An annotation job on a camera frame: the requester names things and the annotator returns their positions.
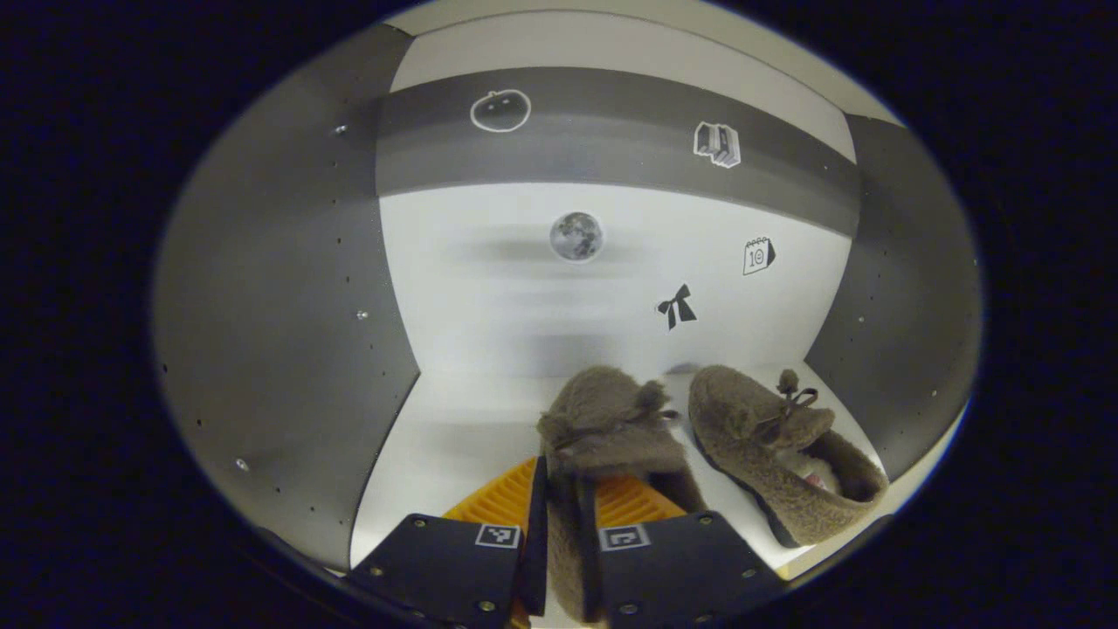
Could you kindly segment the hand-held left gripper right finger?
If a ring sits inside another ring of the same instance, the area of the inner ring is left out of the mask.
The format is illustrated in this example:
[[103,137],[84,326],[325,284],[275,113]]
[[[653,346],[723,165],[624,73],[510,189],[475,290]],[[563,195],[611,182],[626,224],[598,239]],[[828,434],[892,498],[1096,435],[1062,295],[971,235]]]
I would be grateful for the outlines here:
[[606,628],[727,628],[787,590],[719,511],[635,475],[575,483],[582,612]]

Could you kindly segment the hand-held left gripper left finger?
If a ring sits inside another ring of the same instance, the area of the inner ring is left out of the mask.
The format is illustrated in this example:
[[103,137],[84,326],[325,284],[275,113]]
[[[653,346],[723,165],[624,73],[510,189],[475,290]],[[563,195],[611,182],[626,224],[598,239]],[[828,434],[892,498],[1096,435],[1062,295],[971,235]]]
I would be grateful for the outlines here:
[[407,514],[345,580],[432,628],[530,628],[547,609],[547,475],[538,455],[440,516]]

